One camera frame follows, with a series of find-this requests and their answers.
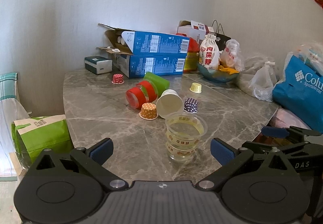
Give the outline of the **clear cup with HBD ribbon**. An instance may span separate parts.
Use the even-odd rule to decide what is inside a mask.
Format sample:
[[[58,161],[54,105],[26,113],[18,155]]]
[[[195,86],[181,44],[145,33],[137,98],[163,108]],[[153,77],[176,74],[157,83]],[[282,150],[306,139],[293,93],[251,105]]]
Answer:
[[[197,151],[208,131],[206,122],[196,114],[173,113],[166,117],[166,149],[174,161],[187,161]]]

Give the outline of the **white paper cup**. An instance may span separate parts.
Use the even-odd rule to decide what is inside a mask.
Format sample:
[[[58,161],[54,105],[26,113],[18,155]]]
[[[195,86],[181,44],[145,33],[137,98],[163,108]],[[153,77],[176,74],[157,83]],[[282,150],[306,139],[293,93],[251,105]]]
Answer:
[[[166,118],[168,115],[182,112],[184,102],[178,93],[173,89],[165,90],[156,102],[157,114],[161,118]]]

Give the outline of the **clear cup with red bands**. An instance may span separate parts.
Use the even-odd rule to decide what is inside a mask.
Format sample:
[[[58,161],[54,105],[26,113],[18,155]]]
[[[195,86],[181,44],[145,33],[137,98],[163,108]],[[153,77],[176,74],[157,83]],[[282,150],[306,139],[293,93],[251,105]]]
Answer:
[[[133,109],[141,109],[145,103],[152,103],[158,97],[155,84],[149,80],[143,80],[133,88],[126,91],[126,100]]]

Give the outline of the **green plastic cup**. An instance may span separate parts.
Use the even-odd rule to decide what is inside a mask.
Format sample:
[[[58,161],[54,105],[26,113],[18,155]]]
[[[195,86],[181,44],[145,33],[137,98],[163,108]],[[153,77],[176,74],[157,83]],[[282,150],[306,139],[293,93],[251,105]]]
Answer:
[[[158,97],[162,95],[162,93],[169,89],[170,82],[156,74],[153,74],[151,72],[147,72],[144,75],[144,80],[148,80],[149,82],[153,83],[157,89]]]

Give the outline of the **blue Columbia shopping bag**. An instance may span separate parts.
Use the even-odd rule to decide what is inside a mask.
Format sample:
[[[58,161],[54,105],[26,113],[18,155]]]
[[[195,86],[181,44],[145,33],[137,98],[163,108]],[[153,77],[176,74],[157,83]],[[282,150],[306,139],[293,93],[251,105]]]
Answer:
[[[322,76],[293,53],[285,59],[282,78],[273,89],[273,100],[311,129],[322,132]]]

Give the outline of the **clear plastic bag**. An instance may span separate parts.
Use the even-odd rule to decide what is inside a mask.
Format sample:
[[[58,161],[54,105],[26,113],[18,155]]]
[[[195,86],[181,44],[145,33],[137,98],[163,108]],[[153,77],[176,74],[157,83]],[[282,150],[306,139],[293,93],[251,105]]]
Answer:
[[[253,56],[245,60],[237,86],[246,94],[267,102],[273,101],[273,89],[278,82],[278,70],[273,57]]]

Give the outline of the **purple dotted cupcake liner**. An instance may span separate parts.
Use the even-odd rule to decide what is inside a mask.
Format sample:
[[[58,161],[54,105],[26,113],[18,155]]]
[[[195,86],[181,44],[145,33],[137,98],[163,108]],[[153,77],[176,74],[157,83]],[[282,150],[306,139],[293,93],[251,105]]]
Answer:
[[[198,101],[194,98],[187,98],[184,102],[183,110],[190,114],[196,114],[198,112]]]

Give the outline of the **orange dotted cupcake liner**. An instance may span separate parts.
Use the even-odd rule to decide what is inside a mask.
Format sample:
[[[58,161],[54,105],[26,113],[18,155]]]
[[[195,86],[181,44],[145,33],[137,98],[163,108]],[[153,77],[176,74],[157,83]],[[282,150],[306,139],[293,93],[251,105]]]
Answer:
[[[144,120],[154,120],[158,117],[157,107],[154,103],[144,103],[139,116]]]

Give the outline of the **blue glass bowl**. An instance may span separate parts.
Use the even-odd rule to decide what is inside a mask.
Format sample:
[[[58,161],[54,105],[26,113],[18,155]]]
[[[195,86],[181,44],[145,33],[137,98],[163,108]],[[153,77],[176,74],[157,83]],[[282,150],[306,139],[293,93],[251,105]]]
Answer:
[[[206,69],[201,64],[198,64],[198,71],[202,74],[204,78],[209,81],[217,82],[217,83],[229,83],[235,80],[239,74],[228,74],[223,71],[213,70],[213,69]]]

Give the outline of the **yellow cupcake liner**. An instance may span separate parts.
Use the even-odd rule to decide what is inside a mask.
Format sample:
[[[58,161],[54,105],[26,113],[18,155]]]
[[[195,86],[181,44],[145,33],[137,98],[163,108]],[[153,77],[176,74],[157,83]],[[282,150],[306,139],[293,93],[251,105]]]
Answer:
[[[189,88],[189,90],[193,93],[201,93],[202,92],[202,85],[197,83],[197,82],[193,82]]]

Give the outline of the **red dotted cupcake liner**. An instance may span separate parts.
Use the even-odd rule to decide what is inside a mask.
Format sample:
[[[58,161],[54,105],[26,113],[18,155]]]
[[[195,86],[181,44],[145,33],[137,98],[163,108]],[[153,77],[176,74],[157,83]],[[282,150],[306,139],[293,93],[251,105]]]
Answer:
[[[123,74],[114,74],[112,77],[113,84],[123,84],[124,83],[124,76]]]

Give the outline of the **red yellow box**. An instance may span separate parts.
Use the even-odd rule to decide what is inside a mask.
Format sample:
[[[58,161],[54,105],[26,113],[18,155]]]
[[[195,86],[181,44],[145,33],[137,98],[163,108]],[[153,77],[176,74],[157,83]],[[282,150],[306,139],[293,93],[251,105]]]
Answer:
[[[193,38],[189,38],[188,48],[186,49],[187,55],[185,65],[183,68],[184,73],[189,73],[197,70],[199,61],[199,44]]]

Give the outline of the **black paper gift bag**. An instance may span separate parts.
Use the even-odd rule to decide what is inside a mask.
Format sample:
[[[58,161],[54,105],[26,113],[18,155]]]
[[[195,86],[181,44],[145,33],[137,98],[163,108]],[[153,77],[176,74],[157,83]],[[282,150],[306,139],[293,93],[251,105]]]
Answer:
[[[212,23],[213,34],[216,37],[216,44],[218,46],[219,51],[223,51],[225,49],[226,42],[231,38],[226,36],[223,30],[223,26],[221,23],[215,19]]]

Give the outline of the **teal checkered cloth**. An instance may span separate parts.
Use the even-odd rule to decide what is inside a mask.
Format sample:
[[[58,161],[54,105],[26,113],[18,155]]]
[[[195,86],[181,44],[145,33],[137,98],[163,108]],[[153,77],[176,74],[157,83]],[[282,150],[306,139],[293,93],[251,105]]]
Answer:
[[[0,100],[18,98],[18,73],[0,75]]]

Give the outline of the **white red cardboard box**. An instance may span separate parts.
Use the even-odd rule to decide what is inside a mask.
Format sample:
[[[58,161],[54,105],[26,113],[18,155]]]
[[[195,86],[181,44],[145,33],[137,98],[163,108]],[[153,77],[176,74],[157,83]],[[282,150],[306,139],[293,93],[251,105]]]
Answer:
[[[181,20],[177,27],[177,33],[185,34],[187,37],[193,38],[200,43],[209,32],[214,32],[212,26],[207,26],[196,21]]]

